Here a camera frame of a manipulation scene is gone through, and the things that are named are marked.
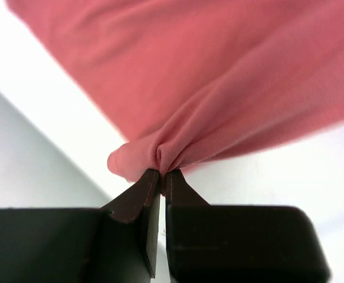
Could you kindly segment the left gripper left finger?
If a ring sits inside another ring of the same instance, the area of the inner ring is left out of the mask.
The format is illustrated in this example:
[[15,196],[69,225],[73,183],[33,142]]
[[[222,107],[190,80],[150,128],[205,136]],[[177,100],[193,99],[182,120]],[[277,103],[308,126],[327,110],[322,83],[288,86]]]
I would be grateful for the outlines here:
[[149,169],[101,208],[0,209],[0,282],[149,282],[159,188]]

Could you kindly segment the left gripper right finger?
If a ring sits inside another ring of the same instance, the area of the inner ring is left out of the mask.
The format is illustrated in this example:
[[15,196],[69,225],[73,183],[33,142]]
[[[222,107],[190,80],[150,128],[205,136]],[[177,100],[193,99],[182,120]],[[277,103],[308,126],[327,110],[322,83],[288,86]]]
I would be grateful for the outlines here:
[[172,282],[328,282],[309,217],[293,206],[211,205],[182,172],[166,175]]

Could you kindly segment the salmon pink t shirt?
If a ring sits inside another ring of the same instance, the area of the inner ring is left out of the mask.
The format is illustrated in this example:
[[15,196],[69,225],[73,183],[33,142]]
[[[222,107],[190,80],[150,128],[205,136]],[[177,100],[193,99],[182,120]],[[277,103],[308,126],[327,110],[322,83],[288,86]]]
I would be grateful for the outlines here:
[[8,1],[127,138],[137,180],[344,120],[344,1]]

